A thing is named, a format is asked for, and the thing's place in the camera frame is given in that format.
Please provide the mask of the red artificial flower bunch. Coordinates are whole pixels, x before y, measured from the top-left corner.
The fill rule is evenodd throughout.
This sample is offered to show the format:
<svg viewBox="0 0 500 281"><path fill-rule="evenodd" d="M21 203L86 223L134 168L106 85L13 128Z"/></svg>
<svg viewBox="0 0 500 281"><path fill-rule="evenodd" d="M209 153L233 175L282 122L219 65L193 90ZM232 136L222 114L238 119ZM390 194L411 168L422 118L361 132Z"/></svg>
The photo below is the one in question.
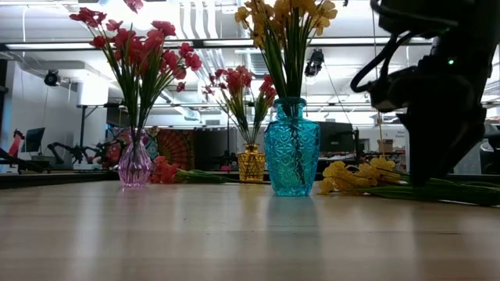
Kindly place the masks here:
<svg viewBox="0 0 500 281"><path fill-rule="evenodd" d="M140 137L155 100L176 74L178 59L169 64L164 58L166 37L175 34L168 21L152 21L153 28L144 37L121 21L109 20L106 29L114 33L109 39L110 65L123 92L130 132Z"/></svg>
<svg viewBox="0 0 500 281"><path fill-rule="evenodd" d="M155 101L169 85L177 82L176 92L184 91L188 69L196 71L201 67L199 55L188 43L183 43L178 51L153 48L141 66L137 128L140 130L145 126Z"/></svg>
<svg viewBox="0 0 500 281"><path fill-rule="evenodd" d="M83 7L70 19L83 23L93 36L89 44L103 52L123 93L123 105L129 116L134 137L141 128L139 119L139 78L133 28L123 28L123 21L108 20L107 14Z"/></svg>

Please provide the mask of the colourful patterned tapestry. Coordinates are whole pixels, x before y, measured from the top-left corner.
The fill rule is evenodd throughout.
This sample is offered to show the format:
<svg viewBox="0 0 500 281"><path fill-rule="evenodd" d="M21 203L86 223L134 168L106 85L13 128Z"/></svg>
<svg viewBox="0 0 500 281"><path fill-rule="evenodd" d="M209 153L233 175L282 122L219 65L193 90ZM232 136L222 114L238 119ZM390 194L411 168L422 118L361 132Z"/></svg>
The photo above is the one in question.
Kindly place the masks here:
<svg viewBox="0 0 500 281"><path fill-rule="evenodd" d="M129 130L126 128L112 128L107 133L111 139L104 143L104 155L101 158L105 169L118 164L121 153L130 143ZM177 164L181 169L193 169L195 166L193 130L152 126L145 130L142 143L152 161L164 157L169 164Z"/></svg>

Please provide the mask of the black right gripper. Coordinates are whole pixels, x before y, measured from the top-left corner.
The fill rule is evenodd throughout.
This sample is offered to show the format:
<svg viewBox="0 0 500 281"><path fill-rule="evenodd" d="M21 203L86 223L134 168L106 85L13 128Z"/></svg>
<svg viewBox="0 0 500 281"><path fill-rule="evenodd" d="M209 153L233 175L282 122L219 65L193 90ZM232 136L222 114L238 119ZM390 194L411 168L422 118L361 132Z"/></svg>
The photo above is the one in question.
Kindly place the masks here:
<svg viewBox="0 0 500 281"><path fill-rule="evenodd" d="M410 180L421 187L448 174L484 136L484 116L469 114L482 110L491 39L436 37L417 64L391 73L394 53L408 40L391 37L369 62L380 69L369 93L377 111L393 112L408 130Z"/></svg>

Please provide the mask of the dark computer monitor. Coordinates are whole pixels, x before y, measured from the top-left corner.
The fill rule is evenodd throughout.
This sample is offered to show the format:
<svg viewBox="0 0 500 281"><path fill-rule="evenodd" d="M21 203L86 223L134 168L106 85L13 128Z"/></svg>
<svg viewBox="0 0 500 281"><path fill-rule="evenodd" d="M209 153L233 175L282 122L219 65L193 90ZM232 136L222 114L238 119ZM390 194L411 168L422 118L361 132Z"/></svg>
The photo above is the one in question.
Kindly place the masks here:
<svg viewBox="0 0 500 281"><path fill-rule="evenodd" d="M22 152L38 152L41 148L41 141L45 133L45 128L30 129L24 135L24 142L21 148Z"/></svg>

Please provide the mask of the black overhead crossbar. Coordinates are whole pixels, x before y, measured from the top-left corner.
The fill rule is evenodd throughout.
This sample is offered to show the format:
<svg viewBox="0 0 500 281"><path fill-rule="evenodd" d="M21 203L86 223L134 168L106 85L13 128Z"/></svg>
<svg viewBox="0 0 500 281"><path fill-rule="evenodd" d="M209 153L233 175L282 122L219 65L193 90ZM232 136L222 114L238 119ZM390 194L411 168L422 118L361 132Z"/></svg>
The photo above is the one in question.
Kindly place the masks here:
<svg viewBox="0 0 500 281"><path fill-rule="evenodd" d="M315 37L309 42L310 47L366 47L383 46L389 37ZM230 39L193 39L187 41L195 48L252 48L253 40L245 38ZM55 52L93 50L86 41L51 41L0 43L0 52Z"/></svg>

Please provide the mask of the red background object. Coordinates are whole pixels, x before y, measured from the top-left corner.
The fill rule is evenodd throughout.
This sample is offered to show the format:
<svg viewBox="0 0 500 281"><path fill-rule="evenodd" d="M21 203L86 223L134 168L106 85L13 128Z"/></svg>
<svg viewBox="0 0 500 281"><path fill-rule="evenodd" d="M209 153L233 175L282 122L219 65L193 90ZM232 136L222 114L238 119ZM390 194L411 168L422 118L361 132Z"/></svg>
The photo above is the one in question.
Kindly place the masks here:
<svg viewBox="0 0 500 281"><path fill-rule="evenodd" d="M8 155L12 157L17 157L20 151L21 142L25 139L25 136L19 130L13 132L13 143L8 151Z"/></svg>

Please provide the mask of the yellow artificial flower bunch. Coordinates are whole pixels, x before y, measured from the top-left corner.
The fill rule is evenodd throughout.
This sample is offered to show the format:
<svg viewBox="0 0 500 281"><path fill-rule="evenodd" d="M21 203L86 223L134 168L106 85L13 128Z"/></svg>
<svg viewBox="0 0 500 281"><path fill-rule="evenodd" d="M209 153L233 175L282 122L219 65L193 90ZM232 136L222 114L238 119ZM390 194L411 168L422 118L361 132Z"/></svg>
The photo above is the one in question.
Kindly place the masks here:
<svg viewBox="0 0 500 281"><path fill-rule="evenodd" d="M266 21L265 58L279 98L301 96L305 54L338 10L331 0L276 0Z"/></svg>
<svg viewBox="0 0 500 281"><path fill-rule="evenodd" d="M297 54L290 36L288 11L263 0L248 0L239 7L234 19L250 33L253 44L261 51L279 98L298 98Z"/></svg>
<svg viewBox="0 0 500 281"><path fill-rule="evenodd" d="M432 178L418 186L406 172L398 171L393 161L373 158L367 163L348 165L332 162L323 171L320 193L373 195L414 201L452 201L500 207L500 184Z"/></svg>

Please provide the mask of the black ceiling spotlight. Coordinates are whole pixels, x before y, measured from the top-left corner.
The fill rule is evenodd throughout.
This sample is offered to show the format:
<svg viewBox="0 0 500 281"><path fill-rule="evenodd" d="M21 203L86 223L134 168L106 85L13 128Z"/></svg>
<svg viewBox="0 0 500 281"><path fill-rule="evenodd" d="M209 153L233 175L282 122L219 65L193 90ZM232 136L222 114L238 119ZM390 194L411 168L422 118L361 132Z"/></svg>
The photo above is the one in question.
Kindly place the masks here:
<svg viewBox="0 0 500 281"><path fill-rule="evenodd" d="M44 83L49 87L58 87L61 84L59 71L57 69L49 69L44 78Z"/></svg>

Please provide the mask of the blue glass vase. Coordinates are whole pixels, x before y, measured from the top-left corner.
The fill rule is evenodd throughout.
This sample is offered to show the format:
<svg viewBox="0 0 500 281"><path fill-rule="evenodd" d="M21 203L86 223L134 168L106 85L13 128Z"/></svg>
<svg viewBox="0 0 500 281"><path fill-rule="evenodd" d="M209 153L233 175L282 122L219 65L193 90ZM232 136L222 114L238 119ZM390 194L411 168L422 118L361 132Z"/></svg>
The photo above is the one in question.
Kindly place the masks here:
<svg viewBox="0 0 500 281"><path fill-rule="evenodd" d="M278 98L276 119L264 133L266 167L277 196L306 197L316 178L320 155L320 125L303 117L306 101Z"/></svg>

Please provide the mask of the black background chair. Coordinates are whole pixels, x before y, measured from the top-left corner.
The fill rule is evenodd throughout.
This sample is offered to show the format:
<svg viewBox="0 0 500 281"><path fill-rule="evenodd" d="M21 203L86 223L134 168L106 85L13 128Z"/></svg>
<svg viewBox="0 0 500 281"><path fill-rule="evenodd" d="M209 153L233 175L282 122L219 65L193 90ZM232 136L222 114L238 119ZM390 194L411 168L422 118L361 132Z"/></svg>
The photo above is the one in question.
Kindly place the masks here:
<svg viewBox="0 0 500 281"><path fill-rule="evenodd" d="M484 142L480 144L481 173L500 175L500 128L485 125Z"/></svg>

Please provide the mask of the black background monitor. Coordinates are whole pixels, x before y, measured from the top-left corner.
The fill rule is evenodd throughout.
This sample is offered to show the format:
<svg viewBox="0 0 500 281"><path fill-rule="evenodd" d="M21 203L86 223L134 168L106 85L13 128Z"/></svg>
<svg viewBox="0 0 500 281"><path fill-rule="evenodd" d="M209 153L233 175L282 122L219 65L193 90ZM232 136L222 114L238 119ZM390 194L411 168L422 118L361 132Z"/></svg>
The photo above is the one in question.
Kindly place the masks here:
<svg viewBox="0 0 500 281"><path fill-rule="evenodd" d="M355 140L351 123L319 122L320 152L353 152Z"/></svg>

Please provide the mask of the pink glass vase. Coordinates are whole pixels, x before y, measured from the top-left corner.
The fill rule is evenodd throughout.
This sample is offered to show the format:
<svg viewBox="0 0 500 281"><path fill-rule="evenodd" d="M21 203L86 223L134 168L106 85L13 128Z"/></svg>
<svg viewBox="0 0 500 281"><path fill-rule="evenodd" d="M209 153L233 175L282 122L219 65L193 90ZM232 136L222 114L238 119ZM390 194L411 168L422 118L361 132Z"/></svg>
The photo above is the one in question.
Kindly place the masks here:
<svg viewBox="0 0 500 281"><path fill-rule="evenodd" d="M128 131L130 143L120 156L118 174L125 188L142 188L147 185L152 172L152 160L145 148L143 140L146 137L144 129L135 130L134 136Z"/></svg>

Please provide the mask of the white wall unit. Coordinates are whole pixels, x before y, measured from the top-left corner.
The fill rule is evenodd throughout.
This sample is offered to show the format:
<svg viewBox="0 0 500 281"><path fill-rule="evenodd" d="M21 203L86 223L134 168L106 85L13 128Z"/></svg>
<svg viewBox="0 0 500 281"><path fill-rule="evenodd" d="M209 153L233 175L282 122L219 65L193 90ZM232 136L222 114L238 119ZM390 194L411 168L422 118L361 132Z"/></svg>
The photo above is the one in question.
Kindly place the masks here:
<svg viewBox="0 0 500 281"><path fill-rule="evenodd" d="M108 102L109 87L100 82L83 82L77 86L77 105L104 105Z"/></svg>

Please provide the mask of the yellow glass vase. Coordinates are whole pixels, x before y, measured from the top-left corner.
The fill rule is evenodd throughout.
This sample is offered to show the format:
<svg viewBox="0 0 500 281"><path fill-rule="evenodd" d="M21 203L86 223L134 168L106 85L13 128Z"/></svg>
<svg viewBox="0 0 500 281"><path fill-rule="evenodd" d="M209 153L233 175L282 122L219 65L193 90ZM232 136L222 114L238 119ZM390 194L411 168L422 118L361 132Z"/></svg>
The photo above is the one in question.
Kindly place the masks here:
<svg viewBox="0 0 500 281"><path fill-rule="evenodd" d="M258 149L258 144L245 144L245 151L237 155L240 181L249 183L263 181L266 156Z"/></svg>

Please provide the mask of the large-bloom orange flower bunch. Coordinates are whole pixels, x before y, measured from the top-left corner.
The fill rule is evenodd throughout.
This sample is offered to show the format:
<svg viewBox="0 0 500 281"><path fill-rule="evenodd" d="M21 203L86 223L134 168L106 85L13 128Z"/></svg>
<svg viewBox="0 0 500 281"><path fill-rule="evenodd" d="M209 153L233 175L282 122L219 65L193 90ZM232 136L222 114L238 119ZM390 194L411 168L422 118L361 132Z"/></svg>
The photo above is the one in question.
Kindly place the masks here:
<svg viewBox="0 0 500 281"><path fill-rule="evenodd" d="M165 157L159 156L153 160L151 183L229 183L230 179L197 169L184 170L176 163L169 164Z"/></svg>

